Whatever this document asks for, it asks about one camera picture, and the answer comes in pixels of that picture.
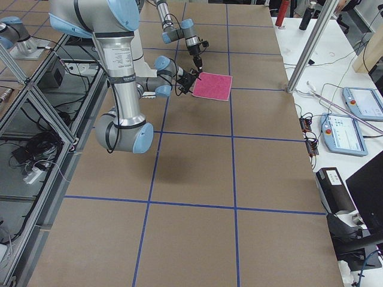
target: pink cloth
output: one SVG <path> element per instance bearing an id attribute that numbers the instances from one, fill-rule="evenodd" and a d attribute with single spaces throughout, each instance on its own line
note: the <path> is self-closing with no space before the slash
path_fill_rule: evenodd
<path id="1" fill-rule="evenodd" d="M 202 72 L 194 84 L 193 96 L 212 100 L 229 100 L 232 76 Z"/>

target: red cylinder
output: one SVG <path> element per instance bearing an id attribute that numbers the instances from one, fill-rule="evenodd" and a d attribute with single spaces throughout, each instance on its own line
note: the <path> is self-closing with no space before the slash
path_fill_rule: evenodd
<path id="1" fill-rule="evenodd" d="M 283 19 L 285 17 L 288 5 L 290 0 L 282 0 L 281 6 L 279 8 L 278 17 L 276 18 L 275 26 L 281 27 L 283 23 Z"/>

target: white cable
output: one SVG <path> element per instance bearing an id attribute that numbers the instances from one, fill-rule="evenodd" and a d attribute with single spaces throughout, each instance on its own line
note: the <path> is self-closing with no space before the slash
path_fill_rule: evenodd
<path id="1" fill-rule="evenodd" d="M 33 167 L 35 167 L 36 164 L 37 164 L 37 163 L 40 163 L 40 162 L 45 162 L 45 163 L 51 163 L 51 164 L 54 164 L 54 165 L 57 166 L 57 168 L 59 169 L 59 173 L 61 174 L 61 177 L 64 179 L 64 181 L 66 181 L 66 182 L 71 182 L 71 181 L 69 181 L 69 180 L 67 180 L 67 179 L 65 178 L 64 174 L 61 172 L 61 168 L 60 168 L 60 166 L 59 166 L 58 164 L 54 163 L 53 161 L 49 161 L 49 160 L 38 160 L 38 161 L 36 161 L 36 162 L 34 163 L 34 166 L 33 166 Z"/>

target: robotic arm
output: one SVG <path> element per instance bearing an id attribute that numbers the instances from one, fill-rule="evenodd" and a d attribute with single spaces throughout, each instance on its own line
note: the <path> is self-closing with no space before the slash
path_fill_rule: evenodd
<path id="1" fill-rule="evenodd" d="M 10 49 L 15 43 L 20 53 L 29 55 L 37 50 L 37 44 L 31 38 L 23 22 L 17 17 L 0 19 L 0 43 Z"/>
<path id="2" fill-rule="evenodd" d="M 196 65 L 198 72 L 202 72 L 202 59 L 200 57 L 201 50 L 200 45 L 202 47 L 209 47 L 209 42 L 200 39 L 197 36 L 197 33 L 194 29 L 194 23 L 192 19 L 183 20 L 180 23 L 180 28 L 174 28 L 172 16 L 168 9 L 168 4 L 166 0 L 153 0 L 158 14 L 160 16 L 160 20 L 162 23 L 162 39 L 165 44 L 169 44 L 174 41 L 178 41 L 179 39 L 185 38 L 186 47 L 189 51 L 189 54 L 193 56 L 194 64 Z"/>
<path id="3" fill-rule="evenodd" d="M 96 125 L 98 142 L 112 151 L 146 152 L 153 140 L 153 126 L 141 113 L 139 98 L 145 91 L 169 97 L 173 77 L 179 77 L 178 82 L 184 83 L 181 91 L 187 93 L 197 74 L 186 73 L 160 56 L 157 77 L 136 77 L 131 46 L 139 26 L 135 0 L 51 0 L 50 22 L 63 33 L 92 38 L 107 72 L 115 107 Z"/>

